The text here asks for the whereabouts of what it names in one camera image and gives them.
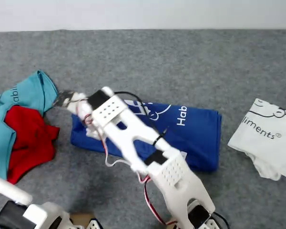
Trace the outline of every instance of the gray carpet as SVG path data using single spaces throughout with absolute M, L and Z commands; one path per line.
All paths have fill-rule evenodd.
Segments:
M 0 92 L 37 69 L 60 89 L 92 94 L 108 85 L 147 101 L 218 110 L 219 169 L 198 173 L 217 211 L 234 229 L 286 228 L 286 179 L 260 178 L 249 158 L 227 146 L 256 97 L 286 108 L 286 31 L 0 33 Z M 72 146 L 67 111 L 52 109 L 47 118 L 61 128 L 56 158 L 29 172 L 19 187 L 36 203 L 93 211 L 105 229 L 162 228 L 127 166 L 107 168 L 103 154 Z M 149 192 L 169 219 L 161 193 L 153 184 Z M 5 201 L 0 196 L 0 208 Z

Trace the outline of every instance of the blue t-shirt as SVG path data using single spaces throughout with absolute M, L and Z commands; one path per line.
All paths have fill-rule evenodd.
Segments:
M 173 147 L 186 152 L 186 161 L 192 170 L 215 171 L 218 168 L 221 115 L 214 110 L 198 109 L 159 103 L 125 100 L 128 107 L 146 124 L 150 125 L 144 109 L 159 132 L 167 129 L 165 140 Z M 72 115 L 71 143 L 75 146 L 104 152 L 102 143 L 86 136 L 86 128 Z M 121 156 L 120 150 L 106 140 L 109 154 Z M 135 141 L 139 157 L 145 160 L 155 148 L 145 142 Z
M 57 88 L 43 72 L 37 71 L 26 80 L 0 94 L 0 177 L 7 178 L 10 154 L 16 133 L 4 123 L 7 111 L 14 105 L 36 109 L 43 115 L 52 107 Z

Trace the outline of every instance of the white wall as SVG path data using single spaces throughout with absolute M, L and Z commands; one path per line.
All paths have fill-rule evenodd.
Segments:
M 286 0 L 0 0 L 0 31 L 286 28 Z

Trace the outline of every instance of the red cloth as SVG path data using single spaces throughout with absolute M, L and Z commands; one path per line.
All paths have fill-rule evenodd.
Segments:
M 52 141 L 60 129 L 46 125 L 37 110 L 21 106 L 13 106 L 4 122 L 16 131 L 7 176 L 9 182 L 16 184 L 26 172 L 54 158 Z

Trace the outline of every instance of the turquoise t-shirt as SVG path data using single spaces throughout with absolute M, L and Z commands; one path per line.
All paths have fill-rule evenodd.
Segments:
M 52 107 L 58 90 L 52 80 L 38 70 L 26 80 L 0 94 L 0 177 L 7 179 L 10 154 L 16 132 L 4 123 L 6 112 L 14 105 L 36 109 L 41 115 Z

